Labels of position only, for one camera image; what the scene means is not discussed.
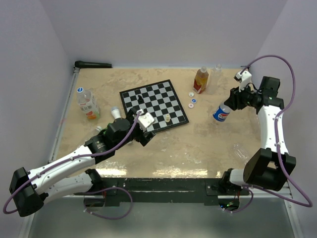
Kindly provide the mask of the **pepsi label bottle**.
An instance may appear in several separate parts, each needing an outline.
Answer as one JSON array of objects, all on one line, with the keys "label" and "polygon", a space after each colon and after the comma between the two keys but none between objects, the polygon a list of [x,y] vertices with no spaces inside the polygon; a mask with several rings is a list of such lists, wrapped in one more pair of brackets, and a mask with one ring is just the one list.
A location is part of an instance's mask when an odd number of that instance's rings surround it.
[{"label": "pepsi label bottle", "polygon": [[213,113],[213,118],[218,122],[224,122],[229,114],[231,113],[231,108],[224,104],[220,103],[216,111]]}]

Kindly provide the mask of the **amber drink bottle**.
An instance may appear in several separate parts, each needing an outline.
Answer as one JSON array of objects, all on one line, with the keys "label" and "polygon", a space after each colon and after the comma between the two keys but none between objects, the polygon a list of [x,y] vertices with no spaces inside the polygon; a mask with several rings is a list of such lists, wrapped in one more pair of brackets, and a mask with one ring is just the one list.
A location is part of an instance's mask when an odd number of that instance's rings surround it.
[{"label": "amber drink bottle", "polygon": [[208,78],[209,78],[209,73],[205,66],[202,66],[200,69],[198,69],[195,75],[194,85],[193,85],[193,89],[196,93],[201,94],[205,91]]}]

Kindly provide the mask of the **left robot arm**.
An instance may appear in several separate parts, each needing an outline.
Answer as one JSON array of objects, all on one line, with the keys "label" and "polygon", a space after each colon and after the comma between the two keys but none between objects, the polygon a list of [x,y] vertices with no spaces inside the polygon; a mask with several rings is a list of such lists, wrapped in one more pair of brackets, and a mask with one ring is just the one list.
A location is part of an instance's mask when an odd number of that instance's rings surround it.
[{"label": "left robot arm", "polygon": [[92,137],[70,154],[42,167],[14,171],[9,186],[10,198],[3,206],[3,212],[10,214],[7,206],[13,201],[20,217],[29,216],[46,203],[57,198],[76,194],[98,194],[103,181],[95,170],[89,167],[115,155],[116,150],[135,140],[142,146],[155,136],[148,128],[156,121],[144,110],[132,108],[122,118],[120,111],[111,111],[114,121],[106,128],[97,127]]}]

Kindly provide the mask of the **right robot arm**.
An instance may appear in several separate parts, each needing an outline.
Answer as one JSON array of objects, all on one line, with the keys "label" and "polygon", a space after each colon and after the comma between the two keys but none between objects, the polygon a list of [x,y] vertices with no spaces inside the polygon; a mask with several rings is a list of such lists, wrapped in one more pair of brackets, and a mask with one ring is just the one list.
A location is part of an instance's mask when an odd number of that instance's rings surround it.
[{"label": "right robot arm", "polygon": [[261,129],[261,147],[247,162],[243,170],[243,181],[265,189],[279,191],[287,181],[281,166],[291,174],[296,166],[296,158],[289,155],[284,142],[283,132],[276,132],[274,123],[282,125],[283,99],[277,96],[280,80],[263,77],[257,91],[250,88],[251,74],[237,73],[235,80],[239,87],[230,90],[229,98],[224,102],[232,110],[253,107],[256,110]]}]

